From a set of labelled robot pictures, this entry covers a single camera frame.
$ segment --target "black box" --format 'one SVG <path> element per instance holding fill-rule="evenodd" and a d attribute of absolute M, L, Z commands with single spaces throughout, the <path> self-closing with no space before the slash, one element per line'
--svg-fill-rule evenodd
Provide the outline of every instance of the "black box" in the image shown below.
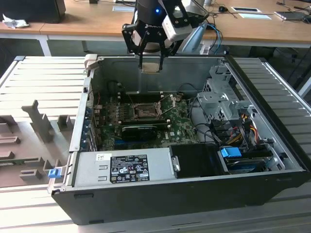
<path fill-rule="evenodd" d="M 64 0 L 0 0 L 0 15 L 26 22 L 59 23 L 65 15 Z"/>

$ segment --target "power supply label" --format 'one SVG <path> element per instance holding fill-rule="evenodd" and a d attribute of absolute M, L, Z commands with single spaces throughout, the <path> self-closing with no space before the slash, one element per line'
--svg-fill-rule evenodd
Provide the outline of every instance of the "power supply label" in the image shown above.
<path fill-rule="evenodd" d="M 149 180 L 146 154 L 111 157 L 110 182 L 125 183 Z"/>

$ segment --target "wooden desk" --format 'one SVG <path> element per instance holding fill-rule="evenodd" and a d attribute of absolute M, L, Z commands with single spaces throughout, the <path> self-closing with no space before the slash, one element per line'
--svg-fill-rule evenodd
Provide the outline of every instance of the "wooden desk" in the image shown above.
<path fill-rule="evenodd" d="M 124 23 L 131 23 L 133 12 L 112 11 L 114 3 L 65 0 L 66 15 L 58 24 L 45 24 L 40 32 L 47 35 L 122 36 Z"/>
<path fill-rule="evenodd" d="M 286 7 L 276 5 L 276 0 L 218 0 L 231 12 L 231 6 L 259 8 L 263 13 L 287 11 Z M 288 6 L 306 7 L 307 3 L 287 1 Z M 113 3 L 65 0 L 65 19 L 59 24 L 31 23 L 31 27 L 11 30 L 4 25 L 0 27 L 0 37 L 32 38 L 39 40 L 46 56 L 51 52 L 47 40 L 81 40 L 85 41 L 123 41 L 121 27 L 130 23 L 132 12 L 113 12 Z M 218 5 L 207 8 L 218 12 Z M 218 14 L 215 19 L 217 28 L 223 33 L 223 45 L 246 45 L 268 47 L 308 48 L 311 45 L 311 25 L 303 22 L 282 21 L 275 15 L 272 20 L 247 19 L 235 14 Z M 215 32 L 207 31 L 203 43 L 209 46 L 215 40 Z"/>
<path fill-rule="evenodd" d="M 258 8 L 262 14 L 287 11 L 286 7 L 276 5 L 276 0 L 218 0 L 217 2 L 225 4 L 232 13 L 235 12 L 231 9 L 232 6 Z M 296 10 L 293 8 L 294 6 L 308 6 L 307 3 L 298 1 L 286 1 L 286 4 L 293 10 Z M 207 9 L 218 12 L 218 8 L 219 6 L 215 4 Z M 304 22 L 282 21 L 277 15 L 268 15 L 271 20 L 242 18 L 238 14 L 235 16 L 237 18 L 231 14 L 218 14 L 215 18 L 217 29 L 223 33 L 223 43 L 225 44 L 252 45 L 257 42 L 258 45 L 276 43 L 277 45 L 283 44 L 284 47 L 287 44 L 288 47 L 290 44 L 309 47 L 311 44 L 311 25 Z M 215 33 L 214 35 L 211 35 L 210 32 L 205 33 L 204 39 L 214 40 Z"/>
<path fill-rule="evenodd" d="M 20 33 L 20 34 L 40 34 L 40 29 L 44 23 L 31 23 L 30 27 L 25 28 L 8 28 L 4 23 L 0 23 L 0 33 Z"/>

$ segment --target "robotic arm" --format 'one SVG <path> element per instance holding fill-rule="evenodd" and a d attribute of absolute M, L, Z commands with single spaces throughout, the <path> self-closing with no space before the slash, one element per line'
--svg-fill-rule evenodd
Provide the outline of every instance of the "robotic arm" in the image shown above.
<path fill-rule="evenodd" d="M 137 0 L 132 24 L 124 24 L 122 34 L 130 53 L 160 51 L 159 70 L 165 57 L 174 56 L 183 40 L 197 28 L 208 14 L 195 0 Z"/>

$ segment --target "white tissue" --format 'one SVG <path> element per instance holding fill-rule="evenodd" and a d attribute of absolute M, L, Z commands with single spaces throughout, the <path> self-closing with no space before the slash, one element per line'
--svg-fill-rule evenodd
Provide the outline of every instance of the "white tissue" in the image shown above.
<path fill-rule="evenodd" d="M 7 27 L 13 28 L 13 29 L 29 26 L 29 24 L 27 24 L 26 21 L 23 19 L 15 20 L 15 19 L 8 18 L 5 15 L 3 15 L 2 23 L 4 23 Z"/>

